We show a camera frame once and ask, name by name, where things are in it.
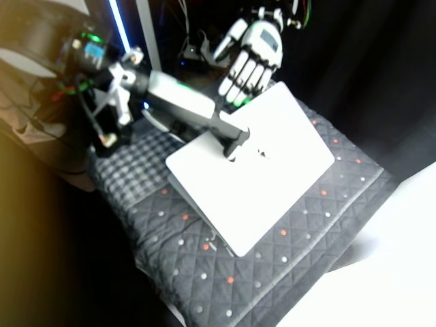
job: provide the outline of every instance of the light strip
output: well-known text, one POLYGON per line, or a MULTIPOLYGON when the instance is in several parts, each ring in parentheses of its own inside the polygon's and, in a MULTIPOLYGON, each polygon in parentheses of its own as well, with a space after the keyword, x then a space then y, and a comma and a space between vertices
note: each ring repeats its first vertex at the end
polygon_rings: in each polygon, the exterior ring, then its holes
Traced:
POLYGON ((118 27, 118 32, 121 36, 121 41, 123 42, 124 50, 126 53, 130 52, 129 39, 127 39, 127 34, 124 29, 123 20, 121 19, 120 11, 118 9, 118 5, 116 4, 116 0, 109 0, 110 8, 112 9, 112 13, 114 14, 116 26, 118 27))

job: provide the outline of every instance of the robot finger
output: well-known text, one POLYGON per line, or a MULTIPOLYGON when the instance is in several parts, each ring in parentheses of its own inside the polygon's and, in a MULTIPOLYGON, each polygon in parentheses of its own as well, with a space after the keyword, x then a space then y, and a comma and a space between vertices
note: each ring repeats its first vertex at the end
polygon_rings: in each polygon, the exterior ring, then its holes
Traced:
POLYGON ((227 97, 225 97, 225 100, 227 100, 228 103, 232 103, 238 96, 239 92, 240 88, 238 88, 236 85, 233 85, 229 93, 227 93, 227 97))
POLYGON ((239 92, 236 99, 233 101, 235 107, 240 107, 243 102, 248 98, 247 94, 244 91, 239 92))
POLYGON ((253 70, 252 75, 250 76, 250 78, 247 81, 246 90, 247 90, 248 94, 253 93, 254 88, 257 85, 257 83, 259 82, 259 79, 262 76, 264 70, 265 70, 265 67, 262 64, 258 63, 256 68, 253 70))
POLYGON ((248 60, 248 62, 244 66, 244 69, 236 79, 236 85, 243 88, 245 86, 245 83, 247 83, 249 77, 253 73, 255 67, 256 67, 256 62, 253 59, 248 60))
POLYGON ((266 87, 268 86, 268 83, 270 82, 271 76, 273 75, 273 71, 271 68, 266 68, 265 72, 263 73, 262 77, 260 78, 260 81, 255 89, 256 93, 262 93, 266 90, 266 87))
POLYGON ((229 79, 231 80, 235 80, 236 77, 238 77, 240 71, 242 70, 242 68, 244 68, 245 63, 247 62, 249 58, 248 52, 247 51, 241 51, 240 54, 238 55, 238 58, 235 60, 232 68, 230 68, 229 71, 229 79))
POLYGON ((225 77, 223 82, 219 86, 218 94, 223 97, 230 90, 230 87, 232 87, 232 85, 232 80, 230 80, 228 77, 225 77))
POLYGON ((224 39, 219 43, 218 47, 213 53, 213 60, 220 61, 222 58, 226 57, 229 49, 234 45, 235 41, 238 41, 241 36, 247 30, 248 24, 242 18, 239 18, 230 27, 229 31, 225 35, 224 39))

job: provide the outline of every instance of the robotic hand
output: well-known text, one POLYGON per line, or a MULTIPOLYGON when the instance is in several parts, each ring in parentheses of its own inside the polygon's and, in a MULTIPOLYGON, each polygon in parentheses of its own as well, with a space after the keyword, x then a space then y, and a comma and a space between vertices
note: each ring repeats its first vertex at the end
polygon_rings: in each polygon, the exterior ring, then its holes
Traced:
MULTIPOLYGON (((293 14, 297 11, 298 1, 294 0, 293 14)), ((265 91, 272 74, 281 67, 283 58, 280 35, 283 31, 282 9, 269 12, 261 7, 252 10, 251 14, 258 19, 249 26, 245 19, 239 18, 213 54, 214 60, 220 61, 240 41, 242 50, 218 90, 220 96, 236 107, 265 91)), ((302 26, 298 20, 291 18, 287 19, 286 24, 296 29, 302 26)))

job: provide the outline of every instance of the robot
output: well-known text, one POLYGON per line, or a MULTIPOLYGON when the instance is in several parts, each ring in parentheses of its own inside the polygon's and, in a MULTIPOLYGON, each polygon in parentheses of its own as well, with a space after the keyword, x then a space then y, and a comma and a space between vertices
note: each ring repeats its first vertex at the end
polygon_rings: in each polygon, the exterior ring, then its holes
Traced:
MULTIPOLYGON (((241 41, 242 50, 219 87, 227 102, 239 107, 265 90, 273 72, 281 67, 284 22, 297 29, 302 26, 294 20, 298 1, 276 1, 273 5, 277 7, 271 11, 265 6, 249 10, 249 18, 238 19, 218 45, 213 54, 217 61, 241 41)), ((250 137, 249 128, 217 108, 212 99, 176 78, 150 70, 139 48, 121 54, 107 41, 110 36, 100 35, 92 22, 82 23, 79 29, 65 27, 64 20, 71 15, 65 15, 59 5, 49 11, 40 3, 28 1, 27 5, 33 8, 31 20, 36 27, 46 29, 47 24, 35 22, 51 20, 53 30, 44 32, 56 41, 42 40, 50 46, 37 59, 57 73, 62 85, 71 85, 65 90, 75 92, 93 131, 93 149, 98 155, 110 155, 140 134, 141 121, 146 119, 181 142, 209 130, 223 145, 225 158, 236 159, 250 137), (45 54, 54 60, 49 62, 45 54)), ((32 49, 20 47, 21 53, 35 56, 32 49)))

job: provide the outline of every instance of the blue led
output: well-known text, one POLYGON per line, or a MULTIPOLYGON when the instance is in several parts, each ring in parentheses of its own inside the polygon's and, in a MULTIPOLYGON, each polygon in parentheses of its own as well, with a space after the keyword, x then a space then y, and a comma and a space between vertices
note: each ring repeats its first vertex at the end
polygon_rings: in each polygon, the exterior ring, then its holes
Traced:
POLYGON ((120 11, 118 9, 118 5, 116 4, 116 0, 109 0, 109 4, 110 8, 112 9, 112 13, 114 14, 116 26, 118 27, 121 41, 123 42, 124 51, 128 53, 130 52, 129 39, 127 39, 127 34, 124 29, 123 20, 121 19, 120 11))

